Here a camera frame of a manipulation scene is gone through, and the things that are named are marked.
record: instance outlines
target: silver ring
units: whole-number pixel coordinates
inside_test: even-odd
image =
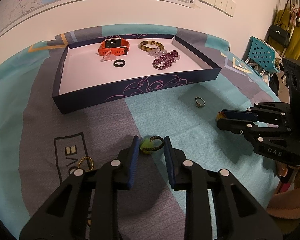
[[[199,102],[198,102],[198,99],[202,100],[202,101],[203,101],[203,104],[199,103]],[[197,107],[203,107],[203,106],[205,106],[205,104],[206,104],[206,102],[205,102],[201,97],[196,97],[196,98],[195,98],[195,105],[196,105]]]

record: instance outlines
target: amethyst bracelet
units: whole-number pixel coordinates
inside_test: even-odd
[[[176,50],[172,50],[171,52],[167,52],[165,54],[162,54],[159,58],[156,58],[152,65],[154,68],[159,70],[164,70],[168,67],[172,66],[172,63],[175,63],[176,60],[180,59],[180,55]]]

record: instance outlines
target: navy blue box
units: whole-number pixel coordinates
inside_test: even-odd
[[[179,44],[179,49],[190,51],[198,60],[207,63],[211,68],[202,70],[191,70],[174,73],[163,73],[147,77],[126,79],[117,82],[111,82],[79,89],[65,94],[59,94],[60,84],[63,74],[64,63],[69,49],[86,46],[95,43],[101,43],[106,37],[93,40],[80,41],[69,44],[60,59],[52,91],[52,98],[62,114],[67,114],[89,106],[102,104],[105,102],[126,98],[133,95],[149,93],[152,91],[172,88],[187,84],[193,84],[203,81],[215,80],[221,68],[209,57],[197,50],[195,47],[179,38],[178,36],[168,34],[130,34],[120,35],[123,39],[172,39]]]

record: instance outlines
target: chair backrest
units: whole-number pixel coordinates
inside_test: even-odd
[[[279,70],[274,66],[274,49],[255,37],[251,37],[249,43],[251,45],[249,58],[269,73],[278,73]]]

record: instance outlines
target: bracelet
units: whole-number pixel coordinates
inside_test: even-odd
[[[161,143],[159,146],[153,147],[153,148],[146,148],[146,147],[145,147],[145,148],[142,148],[142,149],[140,148],[140,151],[141,151],[142,153],[144,153],[144,154],[149,154],[149,152],[155,152],[155,151],[160,150],[160,149],[164,146],[164,140],[163,140],[162,137],[156,135],[156,136],[152,136],[152,137],[149,139],[149,141],[153,141],[153,140],[155,140],[155,139],[158,139],[158,140],[162,141],[162,143]]]
[[[127,55],[129,51],[130,44],[127,40],[122,38],[111,38],[111,39],[105,39],[99,49],[98,53],[99,55],[103,56],[108,51],[111,51],[113,55],[115,56],[122,56]]]
[[[161,55],[159,58],[156,58],[152,65],[154,68],[159,70],[164,70],[168,67],[172,66],[172,63],[175,63],[176,60],[180,59],[180,55],[176,50],[172,50],[171,52],[168,52],[166,54]]]
[[[88,160],[90,161],[90,164],[91,164],[91,168],[88,169],[86,172],[92,171],[92,170],[93,170],[94,163],[93,163],[92,158],[89,157],[89,156],[85,156],[85,157],[83,157],[83,158],[79,161],[79,163],[78,163],[78,169],[80,169],[81,163],[82,163],[84,160],[86,160],[86,159],[88,159]]]
[[[145,45],[155,45],[157,47],[159,47],[160,50],[164,50],[164,46],[163,44],[159,43],[159,42],[156,42],[156,41],[143,41],[139,44],[139,48],[142,49],[143,51],[151,51],[151,50],[154,50],[155,48],[150,48],[150,47],[147,47]]]
[[[155,58],[159,58],[159,57],[161,57],[162,55],[164,55],[166,53],[167,53],[167,51],[165,49],[160,50],[159,47],[156,47],[155,49],[152,49],[152,50],[148,51],[148,54],[152,57],[155,57]]]
[[[103,59],[104,59],[104,60],[115,60],[116,58],[117,58],[117,56],[116,56],[116,55],[113,55],[111,50],[109,50],[108,52],[106,52],[106,53],[103,55]]]

